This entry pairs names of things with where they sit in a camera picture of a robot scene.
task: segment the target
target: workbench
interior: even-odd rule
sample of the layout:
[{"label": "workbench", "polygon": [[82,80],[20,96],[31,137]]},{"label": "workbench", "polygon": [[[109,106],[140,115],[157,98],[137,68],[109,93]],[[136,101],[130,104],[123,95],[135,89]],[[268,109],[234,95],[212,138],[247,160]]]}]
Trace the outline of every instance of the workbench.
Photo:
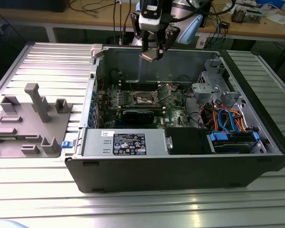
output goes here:
[{"label": "workbench", "polygon": [[[92,1],[82,0],[82,2],[83,4],[88,4]],[[226,0],[215,0],[213,5],[217,11],[222,11],[224,7],[223,4],[227,2]],[[100,4],[92,5],[92,7],[98,8],[111,3],[113,3],[112,0],[104,0]],[[136,4],[132,4],[132,10],[135,9],[135,5]],[[79,0],[75,1],[72,6],[76,9],[82,9]],[[129,3],[123,3],[122,24],[128,9]],[[98,18],[83,12],[74,11],[70,8],[67,8],[63,13],[19,9],[0,9],[0,13],[11,24],[44,27],[49,41],[53,43],[56,43],[54,28],[113,30],[112,6],[98,10]],[[285,42],[285,24],[280,25],[266,18],[262,18],[260,24],[248,22],[239,24],[231,22],[231,14],[229,13],[221,15],[221,17],[223,21],[230,23],[226,38]],[[119,31],[119,6],[116,7],[115,22],[116,31]],[[0,24],[5,23],[6,22],[0,17]],[[127,31],[133,31],[130,19],[128,19],[126,26]],[[196,34],[196,36],[199,37],[196,48],[203,48],[206,38],[212,36],[215,32],[216,29],[212,21],[208,19],[206,26],[199,28]]]},{"label": "workbench", "polygon": [[[73,104],[65,140],[76,138],[92,65],[91,48],[87,44],[26,45],[0,82],[0,101],[4,95],[14,95],[21,103],[31,103],[23,88],[27,82],[38,83],[40,95],[49,102],[65,98]],[[259,98],[269,107],[271,102],[278,104],[268,111],[283,126],[282,88],[268,87],[279,80],[277,75],[269,70],[254,72],[266,63],[261,58],[256,61],[259,57],[251,53],[230,54]],[[57,224],[64,228],[285,228],[285,168],[265,173],[246,188],[82,193],[63,162],[72,153],[73,149],[64,149],[60,158],[0,159],[0,219],[29,228]]]}]

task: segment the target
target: blue latch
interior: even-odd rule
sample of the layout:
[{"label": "blue latch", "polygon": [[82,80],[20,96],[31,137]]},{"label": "blue latch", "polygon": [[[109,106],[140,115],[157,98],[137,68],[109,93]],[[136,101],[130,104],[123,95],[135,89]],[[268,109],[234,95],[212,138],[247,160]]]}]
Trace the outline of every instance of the blue latch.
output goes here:
[{"label": "blue latch", "polygon": [[257,141],[260,140],[260,136],[258,135],[257,132],[253,132],[253,136],[254,136],[254,138],[255,138]]},{"label": "blue latch", "polygon": [[72,148],[73,147],[73,142],[71,141],[63,141],[61,148],[66,149],[66,148]]},{"label": "blue latch", "polygon": [[224,132],[212,132],[210,134],[210,139],[211,141],[228,140],[228,136],[227,136],[227,133],[224,133]]}]

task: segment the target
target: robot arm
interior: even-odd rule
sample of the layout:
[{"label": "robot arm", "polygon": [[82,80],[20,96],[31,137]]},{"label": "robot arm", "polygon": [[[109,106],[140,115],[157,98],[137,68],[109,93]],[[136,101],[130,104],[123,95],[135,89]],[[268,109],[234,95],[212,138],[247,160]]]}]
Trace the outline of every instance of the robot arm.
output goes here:
[{"label": "robot arm", "polygon": [[[141,8],[138,6],[140,12],[131,14],[135,37],[142,43],[142,58],[150,62],[161,59],[164,51],[171,48],[174,42],[189,44],[203,19],[200,14],[195,14],[172,25],[173,20],[191,14],[193,8],[186,0],[163,1],[142,0]],[[149,49],[150,34],[155,40],[156,49]]]}]

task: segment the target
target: power supply label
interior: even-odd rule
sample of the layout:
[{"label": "power supply label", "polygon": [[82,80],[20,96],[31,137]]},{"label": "power supply label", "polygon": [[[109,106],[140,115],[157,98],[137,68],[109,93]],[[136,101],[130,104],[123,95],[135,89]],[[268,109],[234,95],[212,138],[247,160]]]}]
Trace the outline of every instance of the power supply label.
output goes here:
[{"label": "power supply label", "polygon": [[114,155],[146,155],[144,134],[114,134]]}]

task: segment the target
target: motherboard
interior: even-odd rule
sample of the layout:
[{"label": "motherboard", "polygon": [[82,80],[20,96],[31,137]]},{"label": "motherboard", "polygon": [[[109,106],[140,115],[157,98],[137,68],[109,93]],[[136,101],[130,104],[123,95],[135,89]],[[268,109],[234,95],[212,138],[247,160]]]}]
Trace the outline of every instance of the motherboard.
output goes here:
[{"label": "motherboard", "polygon": [[110,85],[98,95],[101,128],[190,127],[178,85]]}]

